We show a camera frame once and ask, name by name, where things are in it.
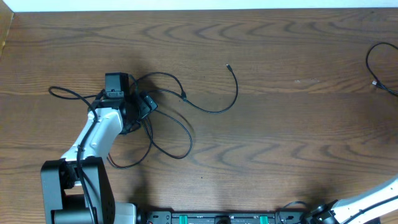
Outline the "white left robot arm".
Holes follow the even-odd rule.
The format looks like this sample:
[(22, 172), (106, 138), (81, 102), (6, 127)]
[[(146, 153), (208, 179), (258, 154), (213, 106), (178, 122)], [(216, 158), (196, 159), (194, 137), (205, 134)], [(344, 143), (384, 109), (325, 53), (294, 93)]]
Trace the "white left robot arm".
[(88, 119), (72, 147), (41, 170), (46, 223), (148, 223), (133, 203), (116, 202), (104, 163), (114, 140), (131, 132), (154, 108), (132, 75), (107, 73), (105, 88), (88, 104)]

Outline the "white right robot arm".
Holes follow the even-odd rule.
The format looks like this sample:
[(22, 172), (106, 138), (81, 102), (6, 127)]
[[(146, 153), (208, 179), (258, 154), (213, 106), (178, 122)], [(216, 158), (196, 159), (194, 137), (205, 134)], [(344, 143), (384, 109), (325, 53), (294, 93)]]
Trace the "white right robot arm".
[(397, 176), (355, 197), (320, 205), (304, 216), (305, 223), (367, 223), (397, 210)]

